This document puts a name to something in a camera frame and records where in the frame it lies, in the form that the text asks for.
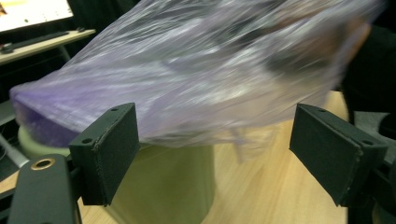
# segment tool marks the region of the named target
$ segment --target monitor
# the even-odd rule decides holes
[[[72,16],[67,0],[0,0],[0,32]]]

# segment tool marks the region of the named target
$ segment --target wooden surface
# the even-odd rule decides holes
[[[0,65],[14,62],[18,59],[25,58],[39,52],[58,48],[62,45],[78,41],[95,33],[95,30],[86,30],[85,32],[69,31],[68,35],[59,36],[50,40],[42,41],[33,45],[29,45],[20,49],[14,49],[9,54],[0,54]]]
[[[338,92],[325,108],[347,112]],[[216,196],[203,224],[344,224],[347,210],[331,197],[288,150],[292,121],[283,122],[274,144],[257,159],[238,162],[229,145],[215,147]],[[13,188],[17,176],[0,183]],[[101,207],[80,206],[84,223],[116,223]]]

